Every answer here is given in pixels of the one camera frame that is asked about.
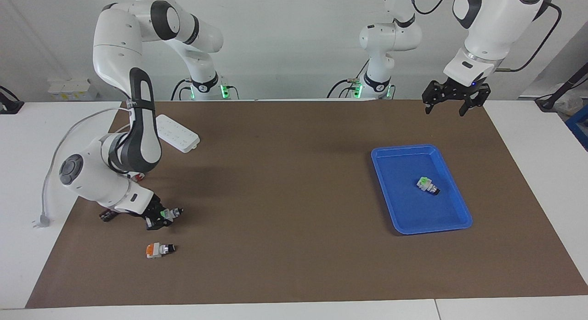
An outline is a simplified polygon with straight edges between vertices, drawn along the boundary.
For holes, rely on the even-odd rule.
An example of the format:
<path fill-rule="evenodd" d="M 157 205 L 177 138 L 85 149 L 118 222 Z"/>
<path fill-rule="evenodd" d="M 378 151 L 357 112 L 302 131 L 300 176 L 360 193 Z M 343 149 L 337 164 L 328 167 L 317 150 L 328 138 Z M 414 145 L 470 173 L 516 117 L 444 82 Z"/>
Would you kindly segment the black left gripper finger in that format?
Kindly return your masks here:
<path fill-rule="evenodd" d="M 437 104 L 445 101 L 445 84 L 438 81 L 431 81 L 423 92 L 423 103 L 425 106 L 425 113 L 428 115 Z"/>
<path fill-rule="evenodd" d="M 466 115 L 469 109 L 482 107 L 490 94 L 491 88 L 489 84 L 476 84 L 465 89 L 462 92 L 464 102 L 459 109 L 460 117 Z"/>

